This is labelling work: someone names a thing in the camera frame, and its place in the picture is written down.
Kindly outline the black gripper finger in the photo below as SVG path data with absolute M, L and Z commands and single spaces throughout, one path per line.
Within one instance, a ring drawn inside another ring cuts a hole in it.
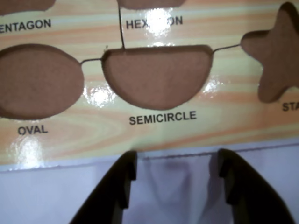
M 224 179 L 226 203 L 235 224 L 293 224 L 286 204 L 274 188 L 239 154 L 217 152 L 218 175 Z
M 131 182 L 136 180 L 137 152 L 125 152 L 91 192 L 71 224 L 121 224 L 129 207 Z

